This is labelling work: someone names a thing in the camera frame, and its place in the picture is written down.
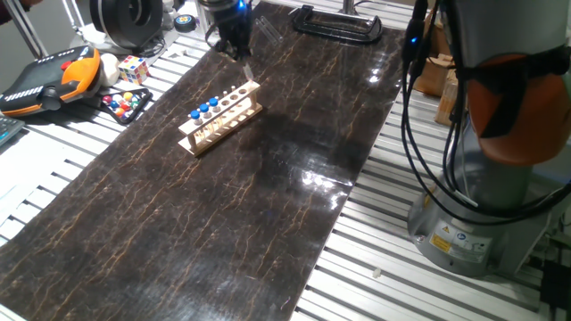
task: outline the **warning label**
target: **warning label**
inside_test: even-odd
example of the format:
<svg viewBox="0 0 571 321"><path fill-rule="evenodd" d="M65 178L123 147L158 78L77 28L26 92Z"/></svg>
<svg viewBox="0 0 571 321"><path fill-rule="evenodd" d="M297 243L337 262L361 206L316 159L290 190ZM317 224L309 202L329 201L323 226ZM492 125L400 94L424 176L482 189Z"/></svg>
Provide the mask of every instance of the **warning label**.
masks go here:
<svg viewBox="0 0 571 321"><path fill-rule="evenodd" d="M466 233L442 220L438 221L430 238L430 243L441 251L455 258L475 263L484 260L491 242L491 237Z"/></svg>

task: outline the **test tube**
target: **test tube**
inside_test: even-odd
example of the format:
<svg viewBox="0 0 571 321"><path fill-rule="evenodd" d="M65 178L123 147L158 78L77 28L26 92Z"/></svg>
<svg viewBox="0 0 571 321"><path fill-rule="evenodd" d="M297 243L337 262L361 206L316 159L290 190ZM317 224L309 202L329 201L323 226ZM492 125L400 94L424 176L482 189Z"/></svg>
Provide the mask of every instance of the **test tube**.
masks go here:
<svg viewBox="0 0 571 321"><path fill-rule="evenodd" d="M196 126L202 125L203 120L200 119L200 112L198 111L190 111L190 118L194 119L194 124Z"/></svg>
<svg viewBox="0 0 571 321"><path fill-rule="evenodd" d="M208 101L208 104L212 107L212 111L213 112L220 112L220 106L218 105L218 98L211 98ZM222 122L222 117L219 115L215 120L216 125L218 125L218 128L221 128L224 123Z"/></svg>
<svg viewBox="0 0 571 321"><path fill-rule="evenodd" d="M209 119L210 117L212 117L212 114L209 111L209 107L208 104L203 103L202 105L200 105L200 112L203 115L203 117L205 119ZM214 132L214 127L212 126L212 123L206 125L206 127L208 128L208 131L212 134Z"/></svg>
<svg viewBox="0 0 571 321"><path fill-rule="evenodd" d="M198 111L190 111L190 118L194 119L194 124L196 126L202 125L203 120L200 119L200 112ZM194 133L194 137L199 138L200 140L204 139L204 132L200 129L196 133Z"/></svg>

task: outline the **blue cap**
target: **blue cap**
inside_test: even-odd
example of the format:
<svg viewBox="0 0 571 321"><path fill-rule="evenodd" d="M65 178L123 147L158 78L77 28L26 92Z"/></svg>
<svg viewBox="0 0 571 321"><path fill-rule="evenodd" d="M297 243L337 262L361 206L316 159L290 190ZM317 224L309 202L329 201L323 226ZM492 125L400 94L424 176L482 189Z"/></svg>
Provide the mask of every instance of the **blue cap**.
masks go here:
<svg viewBox="0 0 571 321"><path fill-rule="evenodd" d="M192 119L199 119L199 118L200 118L200 112L198 112L198 111L190 111L190 118L192 118Z"/></svg>

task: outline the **wooden test tube rack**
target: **wooden test tube rack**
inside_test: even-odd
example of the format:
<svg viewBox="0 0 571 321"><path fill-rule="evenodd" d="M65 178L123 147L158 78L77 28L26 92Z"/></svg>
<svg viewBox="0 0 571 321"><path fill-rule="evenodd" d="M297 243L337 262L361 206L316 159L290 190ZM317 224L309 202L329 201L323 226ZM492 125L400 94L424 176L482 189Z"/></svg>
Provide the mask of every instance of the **wooden test tube rack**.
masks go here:
<svg viewBox="0 0 571 321"><path fill-rule="evenodd" d="M220 98L218 101L220 111L215 112L210 107L211 117L202 118L202 124L196 125L194 119L191 119L178 128L186 136L178 144L194 156L206 151L261 111L262 107L256 100L256 92L259 89L259 84L248 81Z"/></svg>

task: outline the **metal slotted table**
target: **metal slotted table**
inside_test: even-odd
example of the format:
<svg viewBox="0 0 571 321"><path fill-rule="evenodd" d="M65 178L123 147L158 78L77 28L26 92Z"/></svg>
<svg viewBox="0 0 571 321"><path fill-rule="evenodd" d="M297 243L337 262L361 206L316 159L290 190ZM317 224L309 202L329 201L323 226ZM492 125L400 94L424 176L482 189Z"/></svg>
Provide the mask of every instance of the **metal slotted table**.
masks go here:
<svg viewBox="0 0 571 321"><path fill-rule="evenodd" d="M295 7L311 4L330 12L343 5L341 0L272 2ZM196 14L194 3L184 8ZM358 12L363 16L378 15L386 27L405 29L412 8L380 1L363 4ZM172 55L187 49L189 55ZM152 76L143 83L153 92L153 102L209 49L199 35L181 34L150 67ZM119 81L113 88L131 90L137 86ZM410 106L413 131L435 171L440 170L447 133L446 128L433 122L437 104L433 98L415 94ZM565 311L558 309L552 315L550 307L539 300L541 270L525 267L511 280L500 276L472 279L449 274L419 254L406 231L408 208L420 188L401 145L401 109L398 98L297 302L292 320L564 320ZM16 236L123 129L105 112L78 104L61 113L38 115L33 125L27 125L0 148L0 160L7 151L25 153L37 145L58 151L61 156L60 161L46 163L46 175L27 182L36 188L4 222L0 221L0 246ZM562 263L569 266L569 251L560 254ZM381 276L374 278L378 268ZM4 319L21 320L0 306L0 320Z"/></svg>

